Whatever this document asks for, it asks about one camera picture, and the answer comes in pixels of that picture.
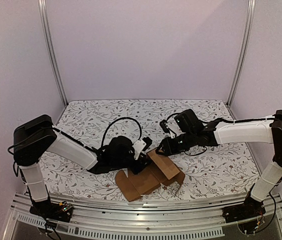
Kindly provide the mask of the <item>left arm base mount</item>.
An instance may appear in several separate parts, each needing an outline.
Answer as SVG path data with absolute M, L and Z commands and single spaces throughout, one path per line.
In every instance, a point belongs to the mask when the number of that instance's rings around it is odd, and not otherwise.
M 47 200 L 40 202 L 32 200 L 31 203 L 32 205 L 29 212 L 33 215 L 40 216 L 43 219 L 69 223 L 72 218 L 74 206 L 66 201 L 53 203 L 51 202 L 51 199 L 48 198 Z

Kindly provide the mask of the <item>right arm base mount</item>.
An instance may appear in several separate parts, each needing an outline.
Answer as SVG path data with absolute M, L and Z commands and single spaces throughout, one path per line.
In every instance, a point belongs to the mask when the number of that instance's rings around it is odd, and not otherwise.
M 266 213 L 263 202 L 247 197 L 243 203 L 227 206 L 222 209 L 226 223 L 232 223 L 261 216 Z

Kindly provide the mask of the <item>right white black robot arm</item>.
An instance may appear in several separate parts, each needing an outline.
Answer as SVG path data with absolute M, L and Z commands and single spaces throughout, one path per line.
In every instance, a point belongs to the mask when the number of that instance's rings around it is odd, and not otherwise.
M 282 179 L 282 110 L 263 118 L 226 120 L 217 118 L 201 121 L 192 109 L 177 113 L 175 122 L 181 130 L 178 136 L 164 138 L 155 152 L 162 156 L 173 156 L 195 146 L 217 147 L 231 143 L 268 143 L 274 147 L 272 162 L 262 172 L 259 180 L 249 191 L 239 213 L 250 218 L 259 210 L 259 203 Z

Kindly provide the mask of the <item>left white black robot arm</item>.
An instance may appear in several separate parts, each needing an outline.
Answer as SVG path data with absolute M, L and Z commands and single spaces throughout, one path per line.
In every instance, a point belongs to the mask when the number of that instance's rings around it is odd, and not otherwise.
M 43 174 L 39 166 L 46 152 L 56 154 L 79 166 L 87 172 L 100 175 L 112 171 L 128 169 L 140 173 L 149 164 L 145 151 L 152 145 L 149 137 L 142 135 L 132 142 L 119 135 L 100 148 L 89 147 L 56 128 L 49 115 L 41 115 L 19 127 L 13 132 L 13 145 L 7 151 L 13 156 L 15 173 L 21 173 L 36 209 L 44 216 L 55 213 L 55 205 L 49 201 Z

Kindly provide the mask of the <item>brown cardboard box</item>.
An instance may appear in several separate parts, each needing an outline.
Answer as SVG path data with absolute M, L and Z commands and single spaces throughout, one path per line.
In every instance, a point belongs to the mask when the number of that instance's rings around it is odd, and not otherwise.
M 116 174 L 115 183 L 128 202 L 139 200 L 161 186 L 168 187 L 173 183 L 179 187 L 183 185 L 185 173 L 169 157 L 158 155 L 155 150 L 146 154 L 152 163 L 139 174 L 133 174 L 130 170 L 127 173 L 120 170 Z

